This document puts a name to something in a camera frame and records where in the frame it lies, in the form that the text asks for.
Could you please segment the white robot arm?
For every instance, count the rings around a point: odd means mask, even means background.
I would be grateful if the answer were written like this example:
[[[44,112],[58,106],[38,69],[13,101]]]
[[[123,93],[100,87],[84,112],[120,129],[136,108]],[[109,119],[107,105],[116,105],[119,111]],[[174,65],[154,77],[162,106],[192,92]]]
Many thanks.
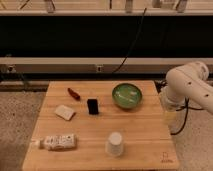
[[[208,77],[209,69],[201,61],[174,67],[167,72],[167,85],[159,93],[167,125],[175,119],[176,110],[186,98],[213,114],[213,87],[206,83]]]

